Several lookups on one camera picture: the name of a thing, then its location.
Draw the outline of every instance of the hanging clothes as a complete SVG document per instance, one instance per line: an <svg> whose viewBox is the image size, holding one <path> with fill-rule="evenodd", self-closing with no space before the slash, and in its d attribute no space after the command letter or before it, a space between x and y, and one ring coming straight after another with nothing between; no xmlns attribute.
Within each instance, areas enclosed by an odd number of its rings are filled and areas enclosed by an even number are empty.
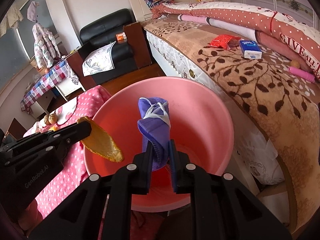
<svg viewBox="0 0 320 240"><path fill-rule="evenodd" d="M53 59L61 58L61 54L52 32L38 23L36 15L37 6L39 6L39 3L32 1L27 12L27 18L36 23L32 27L33 37L35 38L35 58L39 69L42 67L50 68L53 65Z"/></svg>
<svg viewBox="0 0 320 240"><path fill-rule="evenodd" d="M22 21L23 16L13 3L0 23L0 38L7 33L7 29L18 27L18 21Z"/></svg>

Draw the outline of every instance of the window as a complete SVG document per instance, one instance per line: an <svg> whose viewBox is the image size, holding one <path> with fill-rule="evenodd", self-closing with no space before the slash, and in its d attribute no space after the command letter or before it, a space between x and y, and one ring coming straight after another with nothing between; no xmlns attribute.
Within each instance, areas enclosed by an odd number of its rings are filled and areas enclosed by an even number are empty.
<svg viewBox="0 0 320 240"><path fill-rule="evenodd" d="M27 11L28 7L32 1L39 2L39 6L37 7L37 15L38 22L45 28L48 28L53 36L57 34L57 30L53 25L47 3L45 0L29 0L22 8L20 9L21 14L23 15L23 21L19 24L18 32L21 37L21 42L26 49L26 53L29 58L32 58L34 53L33 45L35 43L35 39L32 33L32 27L35 24L34 22L28 20Z"/></svg>
<svg viewBox="0 0 320 240"><path fill-rule="evenodd" d="M8 29L0 38L0 90L28 65L29 59L23 50L14 29Z"/></svg>
<svg viewBox="0 0 320 240"><path fill-rule="evenodd" d="M28 7L32 1L40 4L37 7L38 22L48 28L54 36L57 35L45 0L28 0L22 8L18 8L23 15L18 29L8 29L0 38L0 90L14 75L27 67L29 60L34 56L34 22L27 18Z"/></svg>

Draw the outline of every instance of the pink polka dot blanket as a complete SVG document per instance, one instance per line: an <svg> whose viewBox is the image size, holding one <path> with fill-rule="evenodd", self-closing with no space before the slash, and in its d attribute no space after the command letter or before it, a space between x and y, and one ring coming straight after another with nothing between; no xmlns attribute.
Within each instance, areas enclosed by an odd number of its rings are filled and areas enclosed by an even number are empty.
<svg viewBox="0 0 320 240"><path fill-rule="evenodd" d="M262 31L298 53L320 79L320 32L288 14L232 2L162 3L155 11L154 17L162 13L205 16Z"/></svg>
<svg viewBox="0 0 320 240"><path fill-rule="evenodd" d="M111 97L102 86L96 86L70 100L55 112L58 115L58 129L77 122L82 116L93 118L100 107ZM46 132L54 125L45 125L41 120L36 122L24 136L36 132ZM84 165L84 146L81 142L71 146L65 159L64 169L36 197L38 210L46 217L63 199L65 199L87 177Z"/></svg>
<svg viewBox="0 0 320 240"><path fill-rule="evenodd" d="M96 86L68 101L54 112L58 116L55 126L66 127L75 123L80 117L93 118L100 107L111 97L102 86ZM45 125L44 120L36 122L24 136L36 132L46 132L54 125ZM84 164L84 146L78 142L71 146L61 171L36 197L38 210L43 218L51 213L76 187L85 179L88 173ZM157 214L132 213L131 239L154 239L163 218Z"/></svg>

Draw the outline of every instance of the walnut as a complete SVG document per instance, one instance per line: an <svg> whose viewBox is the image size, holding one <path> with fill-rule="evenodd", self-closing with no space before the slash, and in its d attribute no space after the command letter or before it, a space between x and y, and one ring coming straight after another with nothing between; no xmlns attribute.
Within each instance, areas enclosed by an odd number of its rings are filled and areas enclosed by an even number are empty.
<svg viewBox="0 0 320 240"><path fill-rule="evenodd" d="M44 123L45 123L46 125L50 125L50 124L51 124L51 123L49 122L49 114L46 114L43 119L44 119Z"/></svg>
<svg viewBox="0 0 320 240"><path fill-rule="evenodd" d="M49 122L50 124L55 124L58 121L58 116L56 114L49 115Z"/></svg>
<svg viewBox="0 0 320 240"><path fill-rule="evenodd" d="M290 62L290 66L295 67L295 68L300 68L299 62L295 59Z"/></svg>

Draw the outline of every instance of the leaf pattern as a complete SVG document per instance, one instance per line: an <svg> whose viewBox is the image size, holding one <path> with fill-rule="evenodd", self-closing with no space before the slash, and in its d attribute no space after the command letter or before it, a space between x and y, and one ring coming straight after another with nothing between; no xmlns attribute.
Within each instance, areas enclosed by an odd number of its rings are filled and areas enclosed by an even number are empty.
<svg viewBox="0 0 320 240"><path fill-rule="evenodd" d="M245 92L240 95L242 98L250 98L252 94L250 92Z"/></svg>
<svg viewBox="0 0 320 240"><path fill-rule="evenodd" d="M236 92L234 92L234 91L230 91L230 92L229 92L229 95L232 96L232 97L235 97L237 94L236 94Z"/></svg>
<svg viewBox="0 0 320 240"><path fill-rule="evenodd" d="M111 49L115 43L113 42L90 53L82 65L84 76L114 69Z"/></svg>
<svg viewBox="0 0 320 240"><path fill-rule="evenodd" d="M218 61L219 63L225 63L225 62L226 62L223 58L218 58L217 61Z"/></svg>
<svg viewBox="0 0 320 240"><path fill-rule="evenodd" d="M304 101L301 102L301 106L302 106L303 111L307 110L307 105Z"/></svg>
<svg viewBox="0 0 320 240"><path fill-rule="evenodd" d="M232 82L232 81L227 82L227 84L228 84L230 87L235 87L235 86L236 86L236 84L235 84L234 82Z"/></svg>
<svg viewBox="0 0 320 240"><path fill-rule="evenodd" d="M276 112L278 112L278 111L282 108L283 104L284 104L284 101L283 101L283 100L279 100L279 101L277 101L277 102L275 103L275 110L276 110Z"/></svg>
<svg viewBox="0 0 320 240"><path fill-rule="evenodd" d="M264 105L258 105L258 111L264 115L268 115L268 108Z"/></svg>
<svg viewBox="0 0 320 240"><path fill-rule="evenodd" d="M228 70L226 70L224 73L223 73L223 76L228 76L229 74L231 73L231 68L229 68Z"/></svg>
<svg viewBox="0 0 320 240"><path fill-rule="evenodd" d="M314 96L316 96L316 94L315 94L315 92L313 91L313 89L310 88L310 92L311 92Z"/></svg>
<svg viewBox="0 0 320 240"><path fill-rule="evenodd" d="M247 113L250 112L250 106L246 102L242 103L242 107Z"/></svg>
<svg viewBox="0 0 320 240"><path fill-rule="evenodd" d="M257 83L257 88L261 91L261 92L264 92L264 93L268 93L269 90L262 84L259 84Z"/></svg>
<svg viewBox="0 0 320 240"><path fill-rule="evenodd" d="M293 107L293 112L299 119L301 118L301 114L300 114L299 110L296 107Z"/></svg>
<svg viewBox="0 0 320 240"><path fill-rule="evenodd" d="M269 85L268 85L268 88L275 88L276 87L276 85L274 84L274 83L270 83Z"/></svg>
<svg viewBox="0 0 320 240"><path fill-rule="evenodd" d="M239 79L241 80L241 82L243 84L247 84L247 82L248 82L247 79L244 76L240 76Z"/></svg>
<svg viewBox="0 0 320 240"><path fill-rule="evenodd" d="M253 74L253 71L246 71L244 74L245 74L246 76L251 76L251 75Z"/></svg>
<svg viewBox="0 0 320 240"><path fill-rule="evenodd" d="M263 67L262 67L261 65L259 65L259 64L256 64L255 66L256 66L258 69L260 69L260 70L263 69Z"/></svg>

